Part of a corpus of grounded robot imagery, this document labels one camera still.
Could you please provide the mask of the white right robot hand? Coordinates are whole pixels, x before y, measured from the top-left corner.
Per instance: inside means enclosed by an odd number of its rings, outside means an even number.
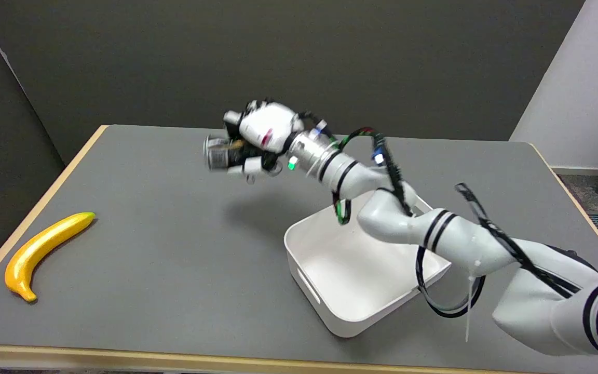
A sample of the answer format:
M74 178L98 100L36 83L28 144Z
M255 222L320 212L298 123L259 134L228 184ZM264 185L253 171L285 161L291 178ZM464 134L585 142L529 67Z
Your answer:
M252 100L241 113L226 111L223 121L231 140L245 142L242 156L226 172L246 178L249 184L256 177L279 175L283 167L278 159L305 129L297 112L272 100Z

